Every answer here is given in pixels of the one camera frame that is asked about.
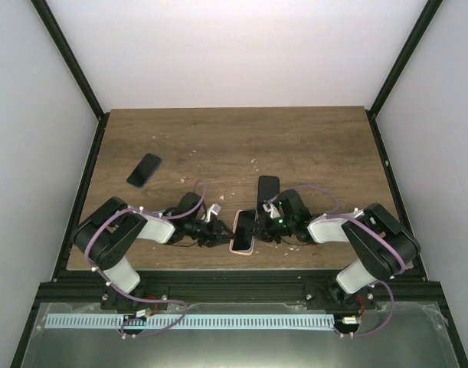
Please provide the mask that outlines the black phone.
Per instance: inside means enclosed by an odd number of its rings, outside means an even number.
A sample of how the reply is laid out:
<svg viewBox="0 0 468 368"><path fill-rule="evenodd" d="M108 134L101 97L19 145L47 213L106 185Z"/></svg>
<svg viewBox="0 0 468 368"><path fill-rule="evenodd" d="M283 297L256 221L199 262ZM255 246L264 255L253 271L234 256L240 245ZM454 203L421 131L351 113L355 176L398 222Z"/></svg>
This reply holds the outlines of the black phone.
<svg viewBox="0 0 468 368"><path fill-rule="evenodd" d="M263 212L263 204L280 193L280 179L277 176L260 176L257 183L257 211Z"/></svg>

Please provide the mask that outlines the dark blue phone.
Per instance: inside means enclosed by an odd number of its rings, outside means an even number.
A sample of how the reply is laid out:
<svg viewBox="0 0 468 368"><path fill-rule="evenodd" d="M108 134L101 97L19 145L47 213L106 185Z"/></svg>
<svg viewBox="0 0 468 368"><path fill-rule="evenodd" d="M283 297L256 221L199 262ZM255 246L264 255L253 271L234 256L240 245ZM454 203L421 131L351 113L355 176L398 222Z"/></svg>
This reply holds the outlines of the dark blue phone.
<svg viewBox="0 0 468 368"><path fill-rule="evenodd" d="M126 182L131 186L141 189L159 168L162 159L151 153L147 153L129 174Z"/></svg>

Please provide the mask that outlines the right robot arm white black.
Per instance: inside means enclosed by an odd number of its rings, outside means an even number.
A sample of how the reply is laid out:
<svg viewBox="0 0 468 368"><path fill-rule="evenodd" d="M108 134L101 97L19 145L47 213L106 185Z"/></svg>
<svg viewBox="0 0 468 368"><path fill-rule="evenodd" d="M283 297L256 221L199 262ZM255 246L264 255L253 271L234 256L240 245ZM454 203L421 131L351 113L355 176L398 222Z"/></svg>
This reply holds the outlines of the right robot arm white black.
<svg viewBox="0 0 468 368"><path fill-rule="evenodd" d="M261 210L239 213L235 233L250 244L254 239L280 243L295 237L307 245L345 242L357 259L329 283L331 304L345 309L362 289L403 274L421 253L418 240L381 204L335 214L312 214L295 189L262 202Z"/></svg>

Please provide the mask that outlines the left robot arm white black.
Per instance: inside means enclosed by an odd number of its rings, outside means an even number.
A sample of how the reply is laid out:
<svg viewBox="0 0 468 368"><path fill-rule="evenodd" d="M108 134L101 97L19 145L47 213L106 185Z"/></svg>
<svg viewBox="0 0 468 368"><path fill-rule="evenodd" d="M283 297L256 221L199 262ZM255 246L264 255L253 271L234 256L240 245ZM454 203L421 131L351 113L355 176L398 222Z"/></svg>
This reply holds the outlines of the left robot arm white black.
<svg viewBox="0 0 468 368"><path fill-rule="evenodd" d="M140 276L126 258L135 240L177 245L189 237L199 247L227 244L234 233L218 218L220 210L217 203L207 207L204 198L194 192L187 192L176 207L159 212L133 208L112 197L83 220L70 239L91 267L103 272L108 284L119 288L119 302L135 310L145 300Z"/></svg>

